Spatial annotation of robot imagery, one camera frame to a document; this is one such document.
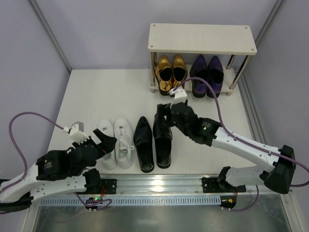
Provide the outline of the purple loafer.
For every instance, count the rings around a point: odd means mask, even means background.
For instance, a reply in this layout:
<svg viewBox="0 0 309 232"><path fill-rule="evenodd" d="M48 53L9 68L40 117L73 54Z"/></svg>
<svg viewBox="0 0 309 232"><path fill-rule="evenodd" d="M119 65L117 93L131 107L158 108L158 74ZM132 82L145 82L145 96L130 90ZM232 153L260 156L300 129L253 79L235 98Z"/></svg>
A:
<svg viewBox="0 0 309 232"><path fill-rule="evenodd" d="M217 56L213 56L210 59L208 63L208 73L208 83L213 89L216 97L219 97L223 86L224 70Z"/></svg>
<svg viewBox="0 0 309 232"><path fill-rule="evenodd" d="M198 55L198 57L195 59L190 69L190 77L198 77L208 81L208 67L203 55ZM194 97L205 97L207 89L208 87L204 82L199 80L192 81L192 93Z"/></svg>

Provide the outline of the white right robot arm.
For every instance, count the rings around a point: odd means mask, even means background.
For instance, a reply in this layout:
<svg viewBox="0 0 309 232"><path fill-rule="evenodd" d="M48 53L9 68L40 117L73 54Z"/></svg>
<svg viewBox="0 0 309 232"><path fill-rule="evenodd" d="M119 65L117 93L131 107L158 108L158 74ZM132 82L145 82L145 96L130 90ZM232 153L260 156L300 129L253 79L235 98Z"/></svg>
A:
<svg viewBox="0 0 309 232"><path fill-rule="evenodd" d="M223 167L217 177L217 184L222 191L232 192L244 185L264 185L276 193L289 192L296 168L291 147L271 147L226 132L222 123L198 117L183 102L157 105L155 118L167 128L177 127L197 144L219 148L254 163L254 166L245 168Z"/></svg>

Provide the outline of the gold loafer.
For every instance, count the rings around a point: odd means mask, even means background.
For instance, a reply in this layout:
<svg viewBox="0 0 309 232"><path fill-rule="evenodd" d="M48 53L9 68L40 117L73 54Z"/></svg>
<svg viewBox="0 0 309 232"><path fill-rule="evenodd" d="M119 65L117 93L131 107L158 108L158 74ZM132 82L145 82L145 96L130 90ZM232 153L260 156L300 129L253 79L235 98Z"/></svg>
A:
<svg viewBox="0 0 309 232"><path fill-rule="evenodd" d="M172 64L173 88L187 78L187 67L181 55L176 55Z"/></svg>
<svg viewBox="0 0 309 232"><path fill-rule="evenodd" d="M162 55L156 68L155 77L158 81L158 89L161 95L167 96L172 89L172 68L168 58Z"/></svg>

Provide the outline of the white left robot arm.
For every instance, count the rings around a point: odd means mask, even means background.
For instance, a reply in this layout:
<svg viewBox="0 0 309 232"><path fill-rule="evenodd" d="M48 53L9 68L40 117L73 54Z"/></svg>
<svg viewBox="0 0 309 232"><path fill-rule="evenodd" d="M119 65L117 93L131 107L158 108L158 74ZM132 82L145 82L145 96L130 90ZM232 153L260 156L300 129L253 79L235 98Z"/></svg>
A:
<svg viewBox="0 0 309 232"><path fill-rule="evenodd" d="M73 144L66 150L51 150L26 172L12 180L0 182L0 212L11 213L29 208L33 202L65 193L93 194L102 188L97 160L112 152L117 139L93 132L96 144L79 129L65 128Z"/></svg>

